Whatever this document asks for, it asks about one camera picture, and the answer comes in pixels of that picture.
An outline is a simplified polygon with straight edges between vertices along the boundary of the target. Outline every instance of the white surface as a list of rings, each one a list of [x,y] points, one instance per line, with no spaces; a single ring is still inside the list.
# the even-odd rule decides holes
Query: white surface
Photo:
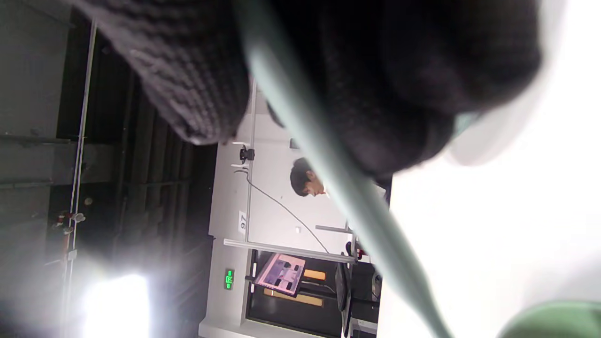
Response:
[[[543,301],[601,301],[601,2],[542,3],[532,88],[393,181],[391,210],[456,338],[495,337]],[[386,278],[378,336],[430,337]]]
[[[146,280],[129,275],[94,286],[86,298],[84,338],[147,338],[150,305]]]

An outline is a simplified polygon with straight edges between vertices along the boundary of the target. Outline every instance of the metal rod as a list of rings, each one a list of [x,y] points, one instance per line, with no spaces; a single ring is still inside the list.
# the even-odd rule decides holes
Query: metal rod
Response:
[[[39,188],[42,186],[51,186],[53,181],[51,180],[35,180],[35,181],[0,181],[0,190],[2,189],[27,189],[27,188]]]
[[[257,109],[257,80],[252,79],[252,93],[251,93],[251,143],[249,148],[253,148],[255,145],[255,120]],[[248,161],[248,180],[252,182],[252,161]],[[251,195],[252,187],[248,186],[248,196],[246,199],[246,227],[244,228],[244,240],[248,242],[249,229],[251,223]]]
[[[291,254],[291,255],[307,257],[307,258],[328,260],[330,262],[355,264],[354,257],[345,256],[345,255],[341,255],[341,254],[321,253],[321,252],[312,251],[312,250],[280,247],[279,245],[271,245],[271,244],[256,243],[256,242],[242,242],[242,241],[235,241],[233,239],[227,239],[227,238],[224,239],[224,245],[227,245],[229,247],[269,251],[269,252],[273,252],[273,253]]]
[[[164,182],[149,182],[149,183],[126,183],[127,185],[135,185],[135,186],[166,186],[166,185],[180,185],[180,184],[188,184],[190,180],[171,180]]]
[[[331,232],[341,232],[341,233],[353,233],[352,231],[350,231],[349,229],[344,229],[344,228],[335,228],[335,227],[327,227],[327,226],[315,226],[316,230],[324,230],[324,231],[331,231]]]
[[[79,121],[79,137],[78,137],[78,146],[77,146],[77,154],[75,157],[75,172],[73,173],[73,189],[71,191],[71,206],[70,212],[72,214],[76,214],[79,209],[79,191],[81,185],[81,168],[83,163],[84,156],[84,139],[85,139],[85,122],[86,117],[88,115],[88,100],[90,98],[90,82],[92,76],[92,64],[94,61],[94,47],[96,46],[96,32],[97,25],[96,21],[92,20],[92,26],[90,29],[90,43],[88,45],[88,61],[87,68],[85,73],[85,87],[84,87],[84,101],[82,104],[82,112],[81,119]],[[69,218],[69,226],[72,224],[72,219]],[[69,234],[67,237],[67,246],[69,246],[69,241],[71,239],[71,235]],[[72,250],[75,250],[75,243],[77,239],[77,222],[73,225],[73,241],[72,241]],[[61,337],[66,338],[68,334],[68,329],[66,329],[66,319],[69,318],[69,302],[71,299],[71,285],[73,280],[73,262],[74,260],[69,260],[69,273],[67,278],[67,273],[64,274],[63,278],[63,319],[61,323]],[[64,287],[65,280],[68,280],[66,289]]]
[[[112,243],[112,255],[113,259],[115,259],[116,250],[117,250],[117,241],[115,239],[118,238],[118,234],[123,231],[123,217],[125,213],[125,208],[123,200],[123,180],[125,179],[125,165],[127,161],[127,145],[129,140],[129,125],[132,119],[132,110],[133,110],[133,94],[135,91],[136,77],[134,75],[133,69],[129,70],[129,77],[127,80],[127,99],[125,103],[125,116],[123,117],[123,129],[121,130],[121,153],[119,158],[119,171],[117,173],[117,192],[115,193],[115,210],[119,210],[119,216],[117,217],[117,221],[115,223],[115,229],[113,234],[113,243]]]
[[[7,143],[27,143],[27,144],[39,144],[42,146],[52,146],[54,144],[69,144],[71,140],[66,138],[51,138],[51,137],[38,137],[38,136],[21,136],[21,135],[0,135],[0,142]]]

